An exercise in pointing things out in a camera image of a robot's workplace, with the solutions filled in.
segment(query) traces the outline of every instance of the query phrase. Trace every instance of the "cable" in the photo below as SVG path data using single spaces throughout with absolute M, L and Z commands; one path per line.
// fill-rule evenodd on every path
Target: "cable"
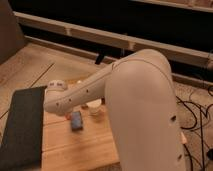
M 0 120 L 8 113 L 9 109 L 0 116 Z
M 192 132 L 195 133 L 197 136 L 199 136 L 201 138 L 200 134 L 198 134 L 196 131 L 192 131 Z M 208 148 L 208 150 L 211 149 L 210 146 L 206 143 L 206 141 L 203 140 L 203 143 L 206 145 L 206 147 Z
M 202 168 L 202 165 L 201 165 L 201 163 L 199 162 L 199 160 L 198 159 L 196 159 L 194 156 L 189 156 L 188 154 L 186 154 L 185 155 L 186 157 L 191 157 L 194 161 L 196 161 L 196 163 L 200 166 L 200 168 Z
M 204 143 L 203 143 L 203 118 L 200 110 L 200 136 L 201 136 L 201 154 L 202 154 L 202 169 L 205 171 L 205 156 L 204 156 Z
M 187 155 L 189 156 L 191 171 L 194 171 L 194 166 L 193 166 L 193 161 L 192 161 L 192 155 L 191 155 L 191 153 L 190 153 L 188 147 L 187 147 L 185 144 L 184 144 L 183 146 L 184 146 L 184 148 L 185 148 L 185 150 L 186 150 L 186 152 L 187 152 Z
M 213 86 L 208 87 L 208 93 L 209 93 L 210 96 L 213 97 Z
M 192 109 L 188 105 L 185 104 L 185 102 L 180 97 L 178 97 L 178 96 L 176 96 L 176 97 L 180 101 L 178 103 L 182 103 L 184 105 L 184 107 L 186 107 L 191 112 L 191 114 L 194 118 L 194 121 L 195 121 L 191 127 L 181 127 L 181 129 L 191 130 L 191 129 L 195 128 L 197 126 L 197 117 L 196 117 L 195 113 L 192 111 Z

